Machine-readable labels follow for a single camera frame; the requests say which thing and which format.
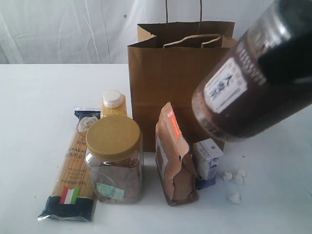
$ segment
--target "orange label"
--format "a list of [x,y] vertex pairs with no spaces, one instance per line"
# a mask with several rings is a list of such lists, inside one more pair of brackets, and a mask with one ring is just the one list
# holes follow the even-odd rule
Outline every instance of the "orange label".
[[172,128],[174,130],[176,138],[179,138],[182,135],[182,132],[180,131],[179,125],[177,124],[177,121],[176,121],[176,116],[175,116],[174,111],[172,109],[169,112],[168,117],[170,119],[170,122],[171,122],[171,125],[172,125]]

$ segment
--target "white wall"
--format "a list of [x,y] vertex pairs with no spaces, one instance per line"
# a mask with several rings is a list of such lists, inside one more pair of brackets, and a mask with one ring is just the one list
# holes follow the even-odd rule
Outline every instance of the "white wall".
[[[203,20],[239,38],[273,0],[203,0]],[[169,21],[198,21],[199,0],[168,0]],[[165,22],[165,0],[0,0],[0,63],[127,63],[138,23]]]

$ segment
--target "small carton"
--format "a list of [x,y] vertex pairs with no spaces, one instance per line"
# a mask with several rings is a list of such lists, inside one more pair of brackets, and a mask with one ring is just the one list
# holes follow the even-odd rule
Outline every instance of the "small carton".
[[215,184],[219,157],[222,150],[212,140],[207,139],[193,145],[193,161],[197,171],[196,189],[200,190]]

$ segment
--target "clear plastic container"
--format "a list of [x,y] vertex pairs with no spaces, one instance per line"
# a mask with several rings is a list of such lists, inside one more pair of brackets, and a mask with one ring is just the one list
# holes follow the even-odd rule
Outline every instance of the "clear plastic container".
[[142,133],[125,116],[109,116],[87,133],[86,163],[97,198],[108,203],[134,203],[142,193]]
[[119,115],[127,116],[126,96],[118,90],[108,90],[102,97],[101,118]]

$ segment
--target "brown paper pouch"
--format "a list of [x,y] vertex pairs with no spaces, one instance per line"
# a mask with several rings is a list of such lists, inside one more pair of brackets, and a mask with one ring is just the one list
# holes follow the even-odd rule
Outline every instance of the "brown paper pouch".
[[162,108],[156,125],[156,163],[167,203],[171,206],[198,199],[195,167],[188,151],[189,145],[168,102]]

